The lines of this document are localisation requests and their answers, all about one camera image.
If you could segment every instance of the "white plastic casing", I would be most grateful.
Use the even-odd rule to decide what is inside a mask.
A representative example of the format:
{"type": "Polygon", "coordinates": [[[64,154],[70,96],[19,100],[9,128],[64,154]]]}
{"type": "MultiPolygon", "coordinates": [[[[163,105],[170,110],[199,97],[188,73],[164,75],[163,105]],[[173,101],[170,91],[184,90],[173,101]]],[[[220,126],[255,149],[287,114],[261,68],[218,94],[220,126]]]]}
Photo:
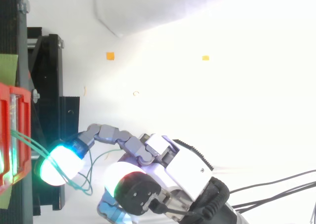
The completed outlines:
{"type": "Polygon", "coordinates": [[[172,192],[181,189],[180,186],[166,173],[165,168],[158,164],[152,163],[149,166],[142,166],[142,169],[150,175],[164,190],[172,192]]]}
{"type": "Polygon", "coordinates": [[[194,152],[180,145],[178,148],[166,173],[195,201],[211,179],[212,171],[194,152]]]}
{"type": "Polygon", "coordinates": [[[159,155],[162,155],[163,152],[170,146],[169,142],[166,141],[162,136],[158,134],[153,134],[147,141],[146,144],[151,146],[159,155]]]}
{"type": "Polygon", "coordinates": [[[114,197],[114,191],[117,187],[119,181],[124,178],[124,176],[132,173],[132,172],[142,172],[145,173],[141,168],[135,166],[131,163],[119,161],[111,164],[107,167],[103,175],[103,185],[110,193],[112,197],[114,197]]]}

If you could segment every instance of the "red plastic frame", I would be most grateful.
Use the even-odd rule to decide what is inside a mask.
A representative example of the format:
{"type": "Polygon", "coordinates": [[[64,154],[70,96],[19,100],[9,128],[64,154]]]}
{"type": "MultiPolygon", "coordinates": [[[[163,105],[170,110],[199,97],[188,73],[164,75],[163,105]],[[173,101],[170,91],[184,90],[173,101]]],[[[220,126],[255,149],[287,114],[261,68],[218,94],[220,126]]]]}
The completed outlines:
{"type": "Polygon", "coordinates": [[[0,174],[0,194],[11,184],[24,178],[32,168],[31,148],[18,141],[19,164],[18,172],[12,177],[9,151],[11,149],[10,136],[10,95],[16,94],[18,104],[18,131],[31,136],[31,93],[20,87],[6,86],[0,83],[0,147],[4,156],[4,171],[0,174]]]}
{"type": "Polygon", "coordinates": [[[3,172],[0,173],[0,194],[13,183],[10,168],[10,89],[0,83],[0,150],[3,152],[3,172]]]}
{"type": "MultiPolygon", "coordinates": [[[[10,94],[16,94],[18,104],[18,131],[26,136],[31,136],[31,93],[21,87],[9,87],[10,94]]],[[[32,168],[31,148],[18,141],[19,166],[18,173],[13,177],[15,184],[24,178],[32,168]]]]}

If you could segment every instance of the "green wire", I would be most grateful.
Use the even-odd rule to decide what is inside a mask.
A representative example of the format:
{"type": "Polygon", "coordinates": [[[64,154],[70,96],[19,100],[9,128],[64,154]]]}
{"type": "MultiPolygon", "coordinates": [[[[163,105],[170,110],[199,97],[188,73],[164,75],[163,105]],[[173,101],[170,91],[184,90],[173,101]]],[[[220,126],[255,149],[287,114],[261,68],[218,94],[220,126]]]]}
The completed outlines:
{"type": "Polygon", "coordinates": [[[113,152],[113,151],[122,151],[122,149],[114,149],[114,150],[106,151],[106,152],[102,153],[101,155],[99,155],[99,156],[94,160],[94,162],[91,164],[91,167],[90,167],[90,169],[89,169],[89,171],[88,171],[88,173],[87,173],[87,176],[89,176],[89,174],[90,174],[90,180],[91,180],[91,178],[92,178],[92,168],[93,168],[95,162],[96,162],[100,157],[102,157],[103,155],[105,155],[105,154],[107,154],[107,153],[110,153],[110,152],[113,152]]]}
{"type": "MultiPolygon", "coordinates": [[[[11,130],[11,132],[16,133],[16,134],[18,134],[18,135],[20,135],[20,136],[23,136],[23,137],[25,137],[25,138],[31,140],[34,144],[36,144],[36,145],[39,146],[42,150],[44,150],[47,155],[50,154],[50,153],[46,150],[46,148],[44,148],[42,145],[40,145],[40,144],[39,144],[38,142],[36,142],[34,139],[32,139],[32,138],[26,136],[26,135],[23,134],[23,133],[20,133],[19,131],[16,131],[16,130],[11,130]]],[[[91,151],[90,151],[90,150],[89,150],[89,154],[90,154],[90,162],[91,162],[91,164],[92,164],[92,156],[91,156],[91,151]]],[[[85,182],[84,182],[84,184],[85,184],[85,183],[88,181],[88,177],[85,176],[85,175],[83,175],[83,174],[81,174],[81,176],[85,177],[85,182]]]]}
{"type": "Polygon", "coordinates": [[[40,145],[39,143],[37,143],[35,140],[29,138],[28,136],[20,133],[20,132],[17,132],[15,130],[11,130],[11,134],[19,139],[20,141],[24,142],[26,145],[30,146],[33,150],[35,150],[37,153],[39,153],[39,155],[43,156],[45,159],[48,159],[49,162],[53,165],[53,167],[57,170],[57,172],[61,175],[61,177],[64,179],[64,181],[69,184],[70,186],[72,186],[74,189],[80,189],[81,191],[83,191],[85,194],[91,196],[92,193],[87,193],[87,191],[89,191],[90,189],[83,189],[81,186],[79,186],[77,183],[73,182],[71,179],[69,179],[67,177],[67,175],[62,171],[62,169],[58,166],[58,163],[54,160],[54,158],[52,158],[51,156],[49,156],[49,152],[42,146],[40,145]],[[29,143],[28,141],[26,141],[25,139],[23,139],[22,137],[19,136],[22,135],[23,137],[27,138],[27,139],[30,139],[33,143],[35,143],[36,145],[39,146],[39,148],[41,148],[42,150],[38,149],[37,147],[35,147],[33,144],[29,143]]]}
{"type": "Polygon", "coordinates": [[[93,194],[93,189],[92,189],[92,185],[91,185],[91,181],[92,181],[92,169],[93,169],[93,166],[95,164],[95,162],[103,155],[107,154],[107,153],[110,153],[110,152],[113,152],[113,151],[120,151],[121,149],[114,149],[114,150],[110,150],[110,151],[107,151],[107,152],[104,152],[102,153],[101,155],[99,155],[95,160],[94,162],[92,162],[92,156],[91,156],[91,151],[89,150],[89,155],[90,155],[90,162],[91,162],[91,167],[87,173],[87,175],[83,175],[82,173],[79,172],[79,174],[83,177],[85,177],[85,181],[84,183],[79,186],[77,183],[73,182],[71,179],[69,179],[67,177],[67,175],[62,171],[62,169],[58,166],[58,163],[54,160],[54,158],[50,157],[49,156],[49,152],[41,145],[39,144],[38,142],[36,142],[34,139],[26,136],[25,134],[23,133],[20,133],[18,131],[15,131],[15,130],[11,130],[11,133],[13,134],[14,137],[16,137],[17,139],[21,140],[22,142],[24,142],[25,144],[27,144],[28,146],[30,146],[33,150],[35,150],[36,152],[38,152],[41,156],[43,156],[44,158],[50,158],[48,159],[50,161],[50,163],[53,165],[53,167],[57,170],[57,172],[61,175],[61,177],[64,179],[64,181],[69,184],[70,186],[72,186],[74,189],[80,189],[81,191],[83,191],[85,194],[91,196],[93,194]],[[25,139],[21,138],[20,136],[26,138],[26,139],[29,139],[30,141],[32,141],[34,144],[36,144],[40,149],[42,149],[42,151],[44,151],[46,153],[46,155],[41,151],[39,150],[37,147],[35,147],[33,144],[29,143],[28,141],[26,141],[25,139]],[[85,185],[85,183],[89,184],[89,187],[88,189],[83,189],[82,187],[85,185]]]}
{"type": "Polygon", "coordinates": [[[85,189],[82,189],[81,186],[79,186],[77,183],[73,182],[71,179],[69,179],[67,177],[67,175],[62,171],[62,169],[58,166],[57,162],[54,160],[54,158],[45,155],[40,149],[38,149],[37,147],[35,147],[34,145],[32,145],[31,143],[29,143],[28,141],[26,141],[25,139],[23,139],[22,137],[18,136],[17,134],[15,134],[14,132],[12,133],[12,135],[14,137],[16,137],[17,139],[21,140],[22,142],[24,142],[25,144],[29,145],[33,150],[35,150],[36,152],[38,152],[41,156],[43,156],[45,159],[48,159],[50,161],[50,163],[54,166],[54,168],[57,170],[57,172],[61,175],[61,177],[64,179],[64,181],[72,186],[74,189],[80,189],[82,190],[85,194],[91,196],[92,193],[87,193],[85,189]]]}

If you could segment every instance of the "green tape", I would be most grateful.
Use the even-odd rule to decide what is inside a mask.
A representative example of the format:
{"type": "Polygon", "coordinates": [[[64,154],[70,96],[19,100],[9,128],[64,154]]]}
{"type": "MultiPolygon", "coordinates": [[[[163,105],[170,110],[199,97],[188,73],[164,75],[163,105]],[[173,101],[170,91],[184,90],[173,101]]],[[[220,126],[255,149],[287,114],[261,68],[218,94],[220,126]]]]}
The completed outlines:
{"type": "MultiPolygon", "coordinates": [[[[14,86],[16,69],[18,65],[18,55],[0,54],[0,82],[14,86]]],[[[4,170],[3,154],[0,151],[0,173],[4,170]]],[[[12,186],[0,195],[0,209],[8,209],[11,198],[12,186]]]]}
{"type": "Polygon", "coordinates": [[[18,55],[0,54],[0,82],[15,85],[18,55]]]}

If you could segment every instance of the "robotic finger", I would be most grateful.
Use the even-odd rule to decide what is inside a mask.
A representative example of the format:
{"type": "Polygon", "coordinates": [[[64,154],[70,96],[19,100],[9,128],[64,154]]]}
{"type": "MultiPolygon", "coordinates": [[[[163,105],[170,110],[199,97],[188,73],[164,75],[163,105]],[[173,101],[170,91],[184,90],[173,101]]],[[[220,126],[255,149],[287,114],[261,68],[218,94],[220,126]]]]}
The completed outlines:
{"type": "Polygon", "coordinates": [[[94,141],[126,154],[105,169],[98,213],[111,223],[135,223],[149,209],[180,224],[247,224],[228,204],[229,190],[192,146],[157,134],[140,139],[109,125],[92,124],[77,143],[84,155],[94,141]]]}

